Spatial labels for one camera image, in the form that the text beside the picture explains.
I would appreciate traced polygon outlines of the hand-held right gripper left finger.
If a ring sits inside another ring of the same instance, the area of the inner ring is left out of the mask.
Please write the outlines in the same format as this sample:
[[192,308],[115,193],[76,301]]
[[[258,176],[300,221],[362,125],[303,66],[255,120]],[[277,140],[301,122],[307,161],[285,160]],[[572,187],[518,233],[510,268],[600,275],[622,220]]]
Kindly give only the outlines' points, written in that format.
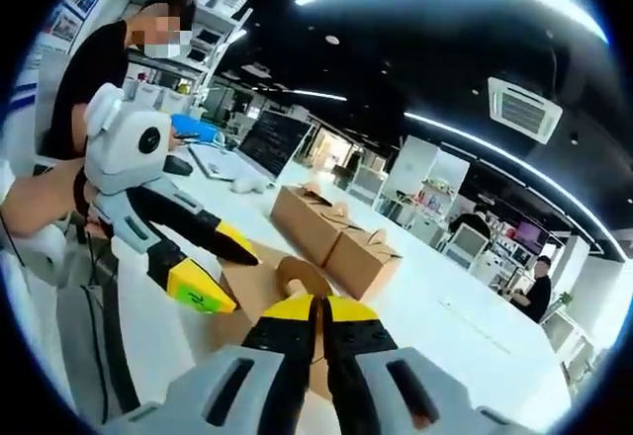
[[292,434],[310,382],[317,301],[297,295],[265,310],[239,345],[226,345],[104,434]]

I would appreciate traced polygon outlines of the person's left hand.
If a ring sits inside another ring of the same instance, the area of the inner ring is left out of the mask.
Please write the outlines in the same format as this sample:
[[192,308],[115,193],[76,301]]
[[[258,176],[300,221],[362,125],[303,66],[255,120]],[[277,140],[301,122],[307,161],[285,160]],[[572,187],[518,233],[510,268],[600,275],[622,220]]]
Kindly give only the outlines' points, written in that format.
[[109,238],[110,230],[105,227],[100,220],[100,216],[93,206],[93,201],[97,196],[97,190],[92,184],[86,182],[80,192],[75,193],[76,210],[84,217],[84,230],[91,236],[99,238]]

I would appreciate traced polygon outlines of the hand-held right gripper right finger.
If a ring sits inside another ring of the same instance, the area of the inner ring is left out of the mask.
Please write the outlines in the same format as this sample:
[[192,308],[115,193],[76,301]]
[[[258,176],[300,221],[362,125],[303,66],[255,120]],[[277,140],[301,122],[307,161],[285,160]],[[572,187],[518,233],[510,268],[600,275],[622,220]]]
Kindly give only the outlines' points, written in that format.
[[327,385],[343,434],[522,434],[355,300],[320,300]]

